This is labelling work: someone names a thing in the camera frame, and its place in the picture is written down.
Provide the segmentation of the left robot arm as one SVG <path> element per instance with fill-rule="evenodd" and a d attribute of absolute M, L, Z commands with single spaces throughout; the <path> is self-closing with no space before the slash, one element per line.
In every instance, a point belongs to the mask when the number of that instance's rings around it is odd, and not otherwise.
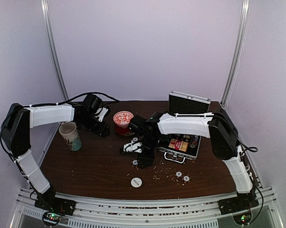
<path fill-rule="evenodd" d="M 31 129 L 73 122 L 81 130 L 107 137 L 110 134 L 110 126 L 104 118 L 110 113 L 110 107 L 104 104 L 96 92 L 84 93 L 82 96 L 83 101 L 72 98 L 58 103 L 13 103 L 0 127 L 0 143 L 3 149 L 32 188 L 42 195 L 40 202 L 49 211 L 55 211 L 59 207 L 59 200 L 49 193 L 52 186 L 32 154 Z"/>

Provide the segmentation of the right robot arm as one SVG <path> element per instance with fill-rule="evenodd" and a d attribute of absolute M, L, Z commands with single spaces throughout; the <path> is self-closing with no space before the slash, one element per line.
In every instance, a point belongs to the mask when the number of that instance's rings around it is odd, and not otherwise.
<path fill-rule="evenodd" d="M 258 152 L 256 146 L 247 146 L 239 137 L 238 130 L 224 110 L 203 114 L 173 114 L 155 112 L 145 119 L 136 115 L 129 124 L 136 133 L 130 143 L 122 147 L 124 152 L 136 153 L 141 168 L 151 165 L 154 151 L 170 151 L 164 143 L 179 152 L 180 146 L 198 137 L 210 144 L 213 156 L 222 161 L 234 181 L 237 196 L 235 206 L 245 209 L 253 201 L 254 184 L 243 155 Z"/>

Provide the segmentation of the red playing card box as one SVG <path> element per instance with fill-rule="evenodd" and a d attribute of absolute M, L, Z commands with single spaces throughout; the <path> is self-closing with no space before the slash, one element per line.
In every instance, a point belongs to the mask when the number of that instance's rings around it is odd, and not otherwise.
<path fill-rule="evenodd" d="M 183 140 L 178 140 L 178 139 L 171 139 L 169 143 L 169 148 L 181 151 L 181 152 L 186 152 L 188 149 L 189 143 Z"/>

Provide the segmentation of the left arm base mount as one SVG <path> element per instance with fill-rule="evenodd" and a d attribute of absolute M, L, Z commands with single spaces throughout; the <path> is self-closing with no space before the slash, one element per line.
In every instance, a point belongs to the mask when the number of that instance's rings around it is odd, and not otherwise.
<path fill-rule="evenodd" d="M 64 216 L 74 214 L 76 202 L 57 197 L 56 191 L 50 188 L 45 193 L 37 192 L 34 206 L 45 210 L 42 214 L 42 222 L 47 228 L 53 228 L 61 222 Z"/>

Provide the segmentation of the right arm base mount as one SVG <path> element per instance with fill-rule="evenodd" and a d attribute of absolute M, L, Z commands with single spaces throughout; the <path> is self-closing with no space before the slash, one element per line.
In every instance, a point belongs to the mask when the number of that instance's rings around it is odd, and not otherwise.
<path fill-rule="evenodd" d="M 234 222 L 240 226 L 251 224 L 253 221 L 252 208 L 258 205 L 255 187 L 249 193 L 237 193 L 236 197 L 218 201 L 221 215 L 232 214 Z"/>

